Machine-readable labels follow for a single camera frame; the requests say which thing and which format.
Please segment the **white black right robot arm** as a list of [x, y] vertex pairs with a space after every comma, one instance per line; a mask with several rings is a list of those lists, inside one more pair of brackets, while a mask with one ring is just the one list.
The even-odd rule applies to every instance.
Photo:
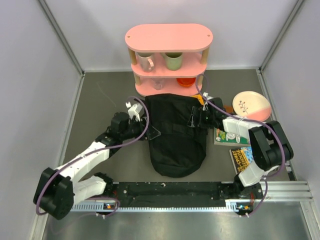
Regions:
[[237, 197], [245, 198], [261, 179], [275, 169], [282, 171], [285, 163], [294, 157], [293, 148], [278, 121], [261, 122], [227, 113], [219, 107], [222, 103], [219, 97], [204, 100], [203, 106], [192, 107], [188, 126], [216, 128], [249, 140], [253, 160], [234, 177], [233, 192]]

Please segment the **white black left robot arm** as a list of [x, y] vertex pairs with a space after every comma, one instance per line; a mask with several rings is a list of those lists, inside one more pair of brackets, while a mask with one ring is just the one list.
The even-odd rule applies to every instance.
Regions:
[[41, 173], [33, 197], [36, 214], [50, 215], [61, 220], [75, 205], [87, 200], [106, 200], [107, 210], [115, 212], [120, 202], [116, 197], [113, 180], [101, 172], [88, 179], [83, 177], [121, 148], [146, 140], [149, 127], [148, 112], [143, 117], [130, 116], [126, 112], [116, 113], [108, 129], [86, 150], [69, 162], [55, 169], [48, 167]]

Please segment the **black student backpack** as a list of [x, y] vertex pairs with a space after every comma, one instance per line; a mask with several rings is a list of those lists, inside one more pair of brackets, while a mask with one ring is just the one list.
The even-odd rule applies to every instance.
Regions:
[[207, 156], [207, 129], [188, 125], [195, 97], [156, 94], [145, 97], [150, 125], [159, 135], [148, 141], [153, 168], [162, 176], [186, 177], [197, 171]]

